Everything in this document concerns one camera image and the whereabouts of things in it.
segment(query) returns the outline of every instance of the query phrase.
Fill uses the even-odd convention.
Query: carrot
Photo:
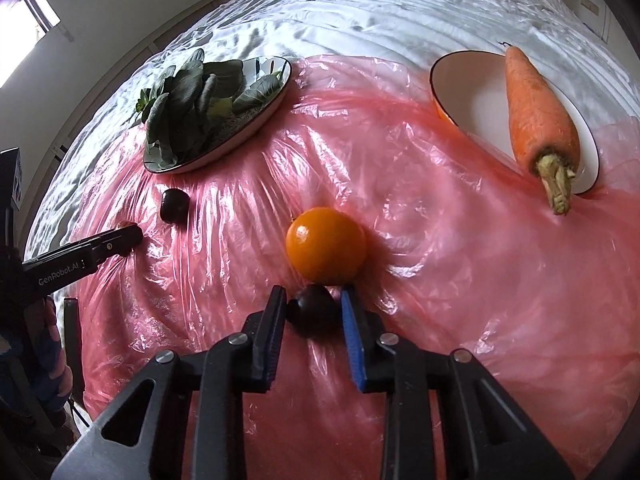
[[[580,165],[574,122],[529,58],[516,46],[506,54],[511,147],[518,164],[545,187],[557,215],[570,208],[571,183]]]

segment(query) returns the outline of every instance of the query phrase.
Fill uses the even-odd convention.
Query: pink plastic sheet
[[[261,133],[208,168],[146,173],[139,130],[101,158],[74,238],[135,221],[145,241],[78,284],[91,415],[160,349],[208,349],[274,284],[302,288],[290,219],[334,206],[369,232],[366,305],[422,348],[473,351],[583,478],[640,389],[638,120],[596,132],[600,179],[558,218],[535,179],[437,117],[425,74],[326,56],[299,70]],[[187,228],[159,219],[167,187],[191,197]],[[340,338],[287,328],[244,417],[254,480],[378,476],[383,399],[357,392]]]

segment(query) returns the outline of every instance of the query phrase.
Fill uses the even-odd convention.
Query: vegetable stem
[[[566,215],[570,209],[571,182],[575,173],[555,153],[540,158],[536,168],[545,186],[551,209],[557,215]]]

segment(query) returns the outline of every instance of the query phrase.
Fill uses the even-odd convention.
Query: plate
[[[578,108],[551,81],[549,88],[567,110],[580,137],[580,167],[572,183],[574,194],[593,187],[600,161],[593,135]],[[509,135],[509,107],[502,54],[464,50],[441,57],[431,69],[431,90],[443,118],[461,130],[487,140],[515,159]]]
[[[274,72],[282,72],[282,86],[280,89],[274,92],[260,107],[252,108],[237,117],[226,120],[216,133],[211,145],[203,153],[172,168],[162,168],[145,152],[143,158],[145,169],[151,173],[187,173],[222,158],[253,137],[278,109],[289,90],[290,83],[293,81],[291,63],[283,57],[254,57],[242,62],[244,87],[241,92],[249,88],[262,76]]]

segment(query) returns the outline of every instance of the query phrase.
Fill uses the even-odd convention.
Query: orange
[[[360,270],[367,256],[367,240],[362,227],[344,213],[315,207],[289,227],[287,256],[309,281],[343,285]]]

